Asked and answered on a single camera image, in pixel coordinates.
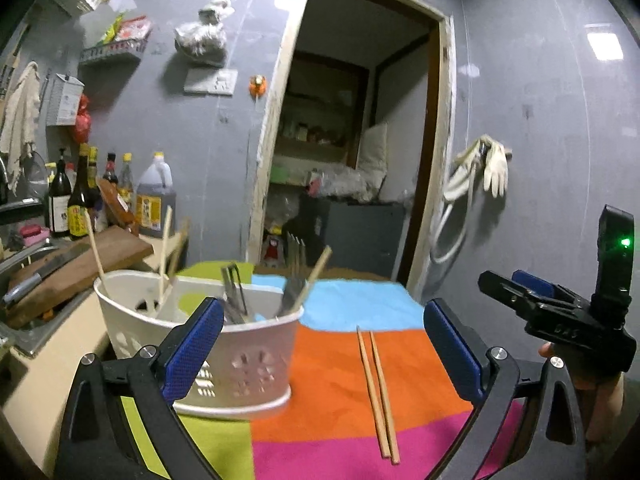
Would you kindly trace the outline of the person's right hand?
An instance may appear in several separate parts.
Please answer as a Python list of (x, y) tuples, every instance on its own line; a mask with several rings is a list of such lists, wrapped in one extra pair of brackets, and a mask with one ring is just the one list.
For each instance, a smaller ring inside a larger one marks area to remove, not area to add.
[(608, 382), (595, 382), (579, 374), (577, 368), (570, 368), (570, 377), (578, 397), (586, 440), (592, 443), (605, 440), (623, 409), (624, 375), (618, 374)]

